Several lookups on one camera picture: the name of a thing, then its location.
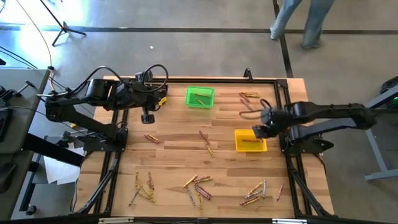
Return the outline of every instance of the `white paper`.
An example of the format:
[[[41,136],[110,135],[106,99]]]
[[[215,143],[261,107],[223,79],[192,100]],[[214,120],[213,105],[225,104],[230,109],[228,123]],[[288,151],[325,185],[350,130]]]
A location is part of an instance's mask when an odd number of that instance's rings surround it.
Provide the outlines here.
[[[77,148],[77,149],[72,149],[71,150],[74,153],[77,153],[79,155],[83,155],[83,148]],[[58,178],[57,184],[67,184],[67,183],[72,183],[75,182],[77,180],[77,178],[79,178],[80,175],[80,167],[77,166],[73,166],[73,165],[69,165],[66,163],[65,166],[63,166],[61,168],[62,174],[60,175],[60,178]]]
[[[69,144],[68,149],[74,153],[83,155],[83,148],[74,149],[73,143]],[[44,157],[44,164],[49,184],[54,181],[57,181],[58,185],[74,182],[80,174],[80,167],[66,164],[56,159]]]

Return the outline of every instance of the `person's leg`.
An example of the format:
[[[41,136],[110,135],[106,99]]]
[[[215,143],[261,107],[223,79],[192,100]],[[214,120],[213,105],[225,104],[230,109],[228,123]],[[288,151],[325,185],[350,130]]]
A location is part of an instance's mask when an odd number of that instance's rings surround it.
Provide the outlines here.
[[[305,49],[320,47],[322,24],[335,0],[311,0],[303,42]]]
[[[289,21],[294,10],[297,8],[297,6],[299,6],[302,1],[303,0],[284,0],[282,8],[278,13],[275,22],[273,23],[273,25],[271,25],[272,40],[278,39],[283,34],[287,21]]]

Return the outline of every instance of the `desk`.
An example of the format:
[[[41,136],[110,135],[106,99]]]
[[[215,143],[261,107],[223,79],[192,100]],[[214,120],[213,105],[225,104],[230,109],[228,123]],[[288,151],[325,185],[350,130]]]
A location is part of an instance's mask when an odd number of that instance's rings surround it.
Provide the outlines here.
[[[302,79],[288,79],[287,83],[292,102],[308,100]],[[185,104],[187,86],[214,88],[214,107],[210,110],[189,108]],[[154,113],[154,124],[141,123],[140,108],[129,110],[129,137],[119,166],[111,215],[200,217],[198,207],[192,205],[182,188],[197,174],[199,177],[211,175],[214,178],[213,181],[202,185],[213,195],[211,201],[203,199],[203,217],[293,217],[286,163],[284,155],[280,153],[279,140],[267,139],[267,152],[235,151],[234,130],[251,129],[252,125],[260,122],[239,117],[238,111],[247,110],[239,100],[238,93],[241,91],[258,92],[271,105],[276,104],[274,88],[266,84],[169,83],[168,100],[165,106]],[[251,105],[253,108],[261,108],[258,99],[251,100]],[[95,119],[98,121],[110,123],[111,118],[111,111],[96,109]],[[214,158],[209,156],[199,130],[210,140]],[[143,136],[147,133],[158,138],[161,143],[149,142]],[[76,209],[87,201],[98,185],[103,157],[103,152],[94,152],[83,163],[77,185]],[[322,164],[311,154],[303,154],[302,157],[309,189],[323,207],[333,213]],[[148,179],[147,172],[151,172],[156,203],[138,197],[134,205],[128,207],[134,194],[136,171],[139,171],[142,184]],[[246,207],[240,206],[239,203],[244,200],[243,196],[264,179],[267,180],[266,198]],[[280,200],[276,202],[282,183],[285,187]],[[298,199],[303,204],[299,187],[297,190]]]
[[[36,90],[28,87],[22,92],[22,97],[13,98],[9,101],[10,105],[28,107],[34,110],[39,105],[36,94],[43,93],[49,75],[48,70],[0,69],[1,85],[4,88],[18,90],[25,85],[25,80],[36,86]],[[11,162],[11,159],[17,164],[10,188],[0,194],[0,220],[10,219],[33,157],[32,151],[18,151],[21,150],[34,114],[35,112],[31,110],[14,109],[6,137],[0,143],[0,164]]]

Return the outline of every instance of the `concrete floor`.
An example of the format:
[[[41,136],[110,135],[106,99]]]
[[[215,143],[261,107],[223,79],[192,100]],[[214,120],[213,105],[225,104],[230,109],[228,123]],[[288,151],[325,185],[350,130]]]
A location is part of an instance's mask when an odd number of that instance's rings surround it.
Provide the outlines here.
[[[274,19],[272,0],[115,2],[65,1],[51,5],[51,8],[70,25],[93,27],[267,29]],[[21,3],[39,24],[54,25],[39,3],[28,0],[21,0]],[[303,28],[308,5],[309,1],[304,0],[288,28]],[[398,2],[395,0],[336,0],[324,28],[398,29],[395,22],[398,19],[397,9]],[[30,24],[20,13],[18,5],[7,0],[6,9],[0,13],[0,22]],[[49,43],[56,34],[44,32]],[[293,75],[305,79],[308,96],[316,103],[365,103],[377,96],[384,81],[397,75],[396,35],[323,35],[323,47],[316,50],[301,49],[301,38],[297,34],[286,35]],[[243,74],[246,67],[256,77],[286,76],[280,44],[270,40],[267,34],[90,32],[86,37],[63,35],[58,43],[50,48],[53,66],[57,69],[55,78],[70,87],[79,84],[83,77],[100,65],[107,65],[121,75],[131,75],[149,65],[162,63],[173,76],[237,77]],[[0,44],[38,67],[49,65],[45,45],[33,27],[25,26],[21,31],[0,30]],[[12,59],[4,59],[11,66],[21,66]],[[98,72],[95,77],[104,74]],[[43,110],[43,105],[40,105],[39,111]],[[78,110],[88,114],[82,108]],[[57,135],[64,128],[38,114],[30,132],[38,136],[49,133]],[[394,147],[397,144],[386,144],[391,143],[394,137],[391,133],[385,135],[385,130],[384,126],[376,126],[374,132],[377,136],[390,137],[381,142],[382,153],[389,168],[398,168],[398,152]],[[335,213],[344,218],[396,222],[398,178],[374,182],[364,180],[364,174],[379,171],[365,133],[337,131],[326,134],[325,139],[335,143],[335,147],[325,152],[324,156]],[[67,214],[72,193],[73,185],[37,186],[32,204],[38,206],[39,210],[32,217]],[[17,210],[13,214],[13,218],[25,217],[24,213]]]

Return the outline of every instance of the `tripod stand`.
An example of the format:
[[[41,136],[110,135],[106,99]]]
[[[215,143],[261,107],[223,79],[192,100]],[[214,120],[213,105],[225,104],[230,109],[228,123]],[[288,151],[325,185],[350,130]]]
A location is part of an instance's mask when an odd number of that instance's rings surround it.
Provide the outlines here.
[[[44,4],[43,0],[40,0],[40,2],[42,2],[44,7],[48,10],[48,12],[51,14],[51,16],[55,19],[57,24],[61,27],[60,32],[58,33],[58,35],[55,38],[55,40],[52,42],[52,46],[53,47],[55,46],[55,43],[58,40],[58,38],[62,35],[62,32],[64,32],[64,33],[74,32],[74,33],[77,33],[77,34],[86,35],[86,33],[84,33],[84,32],[80,32],[80,31],[77,31],[77,30],[69,29],[68,26],[67,26],[67,23],[65,21],[63,22],[63,25],[61,25],[60,21],[58,21],[58,19],[55,17],[55,15],[52,14],[51,10]]]

